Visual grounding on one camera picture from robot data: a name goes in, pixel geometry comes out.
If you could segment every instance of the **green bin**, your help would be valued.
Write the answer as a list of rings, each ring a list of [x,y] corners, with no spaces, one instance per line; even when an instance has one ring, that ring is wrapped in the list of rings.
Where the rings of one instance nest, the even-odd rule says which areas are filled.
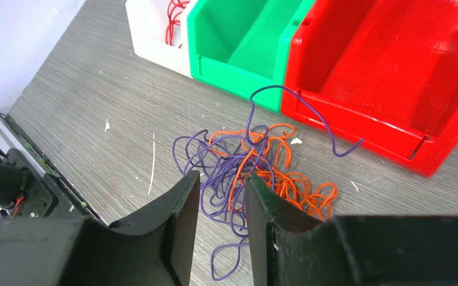
[[[283,85],[290,40],[315,0],[199,0],[187,17],[192,77],[249,99]],[[281,89],[255,103],[280,112]]]

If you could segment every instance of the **white wall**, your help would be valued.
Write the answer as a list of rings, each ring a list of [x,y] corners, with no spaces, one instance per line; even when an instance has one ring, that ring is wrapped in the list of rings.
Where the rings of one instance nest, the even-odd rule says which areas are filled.
[[[9,112],[84,2],[0,0],[0,112]]]

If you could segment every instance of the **plastic bin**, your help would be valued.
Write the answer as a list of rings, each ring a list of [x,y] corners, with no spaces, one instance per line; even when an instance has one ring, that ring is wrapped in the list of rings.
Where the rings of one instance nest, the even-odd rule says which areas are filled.
[[[458,142],[458,0],[317,0],[285,85],[337,135],[432,175]],[[281,112],[321,127],[287,93]]]
[[[174,46],[166,44],[169,0],[128,0],[125,3],[132,45],[137,56],[192,78],[188,59],[187,16],[197,0],[191,0],[180,15]]]
[[[199,0],[187,18],[192,76],[249,99],[283,84],[290,39],[314,0]],[[256,104],[280,112],[281,91]]]

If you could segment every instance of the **table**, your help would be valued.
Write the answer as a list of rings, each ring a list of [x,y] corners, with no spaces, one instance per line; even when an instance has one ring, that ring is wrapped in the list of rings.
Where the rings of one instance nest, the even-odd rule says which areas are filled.
[[[176,137],[240,129],[249,111],[244,100],[135,56],[124,4],[87,0],[10,113],[106,222],[147,204],[181,177],[171,155]],[[254,124],[278,122],[292,121],[257,108]],[[294,124],[303,143],[293,145],[291,169],[315,185],[335,182],[336,214],[458,215],[458,146],[428,179],[364,149],[334,158],[325,133]],[[338,144],[339,150],[350,146]],[[248,248],[234,275],[211,280],[211,251],[237,240],[200,213],[191,285],[252,285]],[[235,259],[236,250],[217,256],[217,274]]]

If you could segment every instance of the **pile of tangled cord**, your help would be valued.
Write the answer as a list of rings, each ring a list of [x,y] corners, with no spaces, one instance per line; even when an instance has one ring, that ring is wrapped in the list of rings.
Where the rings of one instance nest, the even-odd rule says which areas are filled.
[[[169,24],[166,28],[166,44],[172,46],[173,39],[175,36],[175,28],[180,27],[180,15],[183,10],[187,7],[189,0],[170,0],[168,5],[168,20]]]
[[[285,168],[290,165],[292,152],[285,140],[290,138],[296,129],[284,123],[270,127],[265,125],[251,127],[255,111],[253,97],[259,92],[271,88],[281,88],[291,93],[317,115],[331,137],[332,150],[335,156],[343,157],[354,151],[363,142],[361,139],[346,152],[337,153],[334,136],[324,118],[299,95],[281,85],[263,87],[250,96],[250,114],[244,129],[234,132],[223,130],[215,132],[210,137],[208,137],[208,130],[201,130],[193,136],[177,138],[173,143],[173,159],[178,170],[185,175],[192,169],[199,169],[206,175],[206,180],[201,183],[201,211],[211,220],[228,225],[235,236],[239,238],[238,243],[221,245],[213,250],[210,264],[212,278],[215,281],[225,279],[236,271],[240,263],[241,249],[248,245],[246,243],[248,232],[243,180],[250,172],[256,172],[279,196],[321,220],[329,218],[331,203],[338,194],[333,183],[322,184],[315,192],[312,192],[311,183],[303,174],[296,172],[284,174],[278,170],[282,150],[285,150]],[[280,129],[281,135],[272,135],[271,131],[274,129]],[[176,148],[177,143],[183,140],[186,141],[184,151],[187,162],[184,166],[180,166]],[[229,140],[236,140],[239,144],[230,148]],[[330,187],[329,194],[321,194],[321,191],[327,186]],[[327,207],[327,212],[324,215],[323,209],[325,207]],[[227,247],[237,247],[237,261],[227,274],[215,277],[213,258],[218,251]]]

